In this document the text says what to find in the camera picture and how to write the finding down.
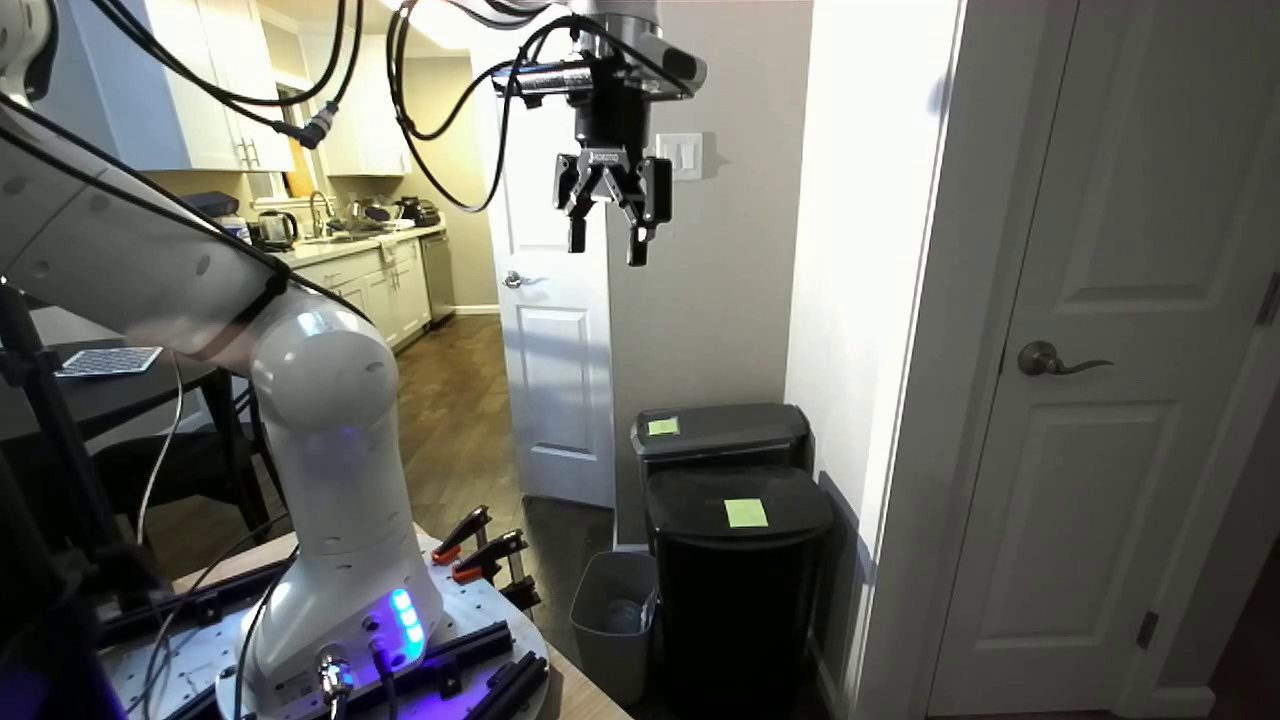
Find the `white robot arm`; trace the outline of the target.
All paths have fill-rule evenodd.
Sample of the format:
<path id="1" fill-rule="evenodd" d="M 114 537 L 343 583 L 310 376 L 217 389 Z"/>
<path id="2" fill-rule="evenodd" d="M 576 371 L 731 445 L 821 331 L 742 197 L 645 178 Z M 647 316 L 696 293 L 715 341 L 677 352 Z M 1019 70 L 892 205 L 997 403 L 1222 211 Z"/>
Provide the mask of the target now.
<path id="1" fill-rule="evenodd" d="M 50 56 L 55 3 L 3 0 L 3 279 L 258 392 L 294 557 L 245 624 L 232 703 L 256 720 L 310 720 L 397 687 L 466 622 L 505 622 L 501 592 L 463 590 L 425 557 L 388 341 L 351 306 L 36 115 Z"/>

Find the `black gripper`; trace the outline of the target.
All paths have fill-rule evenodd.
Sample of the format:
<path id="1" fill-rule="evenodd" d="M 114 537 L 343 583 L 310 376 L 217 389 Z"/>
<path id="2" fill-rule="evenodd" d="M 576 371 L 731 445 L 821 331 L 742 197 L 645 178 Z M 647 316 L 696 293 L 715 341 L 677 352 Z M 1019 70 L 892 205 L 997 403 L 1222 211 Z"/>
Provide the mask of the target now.
<path id="1" fill-rule="evenodd" d="M 566 253 L 586 249 L 586 208 L 610 197 L 633 217 L 670 211 L 670 164 L 647 156 L 647 98 L 608 56 L 586 64 L 586 84 L 566 98 L 579 154 L 556 156 L 556 205 L 566 208 Z M 633 222 L 629 270 L 647 264 L 650 223 Z"/>

